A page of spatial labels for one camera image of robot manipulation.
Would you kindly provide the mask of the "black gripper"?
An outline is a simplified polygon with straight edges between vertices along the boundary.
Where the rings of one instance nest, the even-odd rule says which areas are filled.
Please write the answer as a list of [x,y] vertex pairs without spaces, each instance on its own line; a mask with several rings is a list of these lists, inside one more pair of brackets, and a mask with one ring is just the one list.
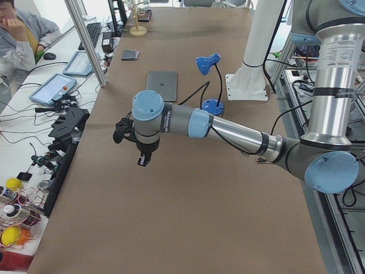
[[136,143],[137,149],[140,151],[140,157],[138,159],[137,164],[142,167],[146,167],[151,161],[151,157],[153,152],[155,152],[159,147],[159,141],[155,141],[153,143]]

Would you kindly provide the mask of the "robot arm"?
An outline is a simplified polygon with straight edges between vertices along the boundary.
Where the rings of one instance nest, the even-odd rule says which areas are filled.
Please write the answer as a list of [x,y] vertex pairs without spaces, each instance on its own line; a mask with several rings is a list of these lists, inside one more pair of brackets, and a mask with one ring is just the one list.
[[243,154],[259,155],[319,192],[335,194],[352,186],[364,174],[364,162],[351,153],[346,138],[364,40],[364,2],[295,1],[292,36],[310,35],[321,48],[309,127],[299,139],[271,136],[198,108],[165,103],[157,92],[144,90],[132,101],[139,164],[149,163],[161,134],[174,133],[215,138]]

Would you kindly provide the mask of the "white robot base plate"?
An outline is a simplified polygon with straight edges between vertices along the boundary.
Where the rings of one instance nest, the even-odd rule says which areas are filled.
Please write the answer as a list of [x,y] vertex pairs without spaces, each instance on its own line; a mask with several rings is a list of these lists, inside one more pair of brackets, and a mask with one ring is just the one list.
[[265,78],[262,74],[249,77],[241,74],[226,74],[225,81],[228,100],[268,100]]

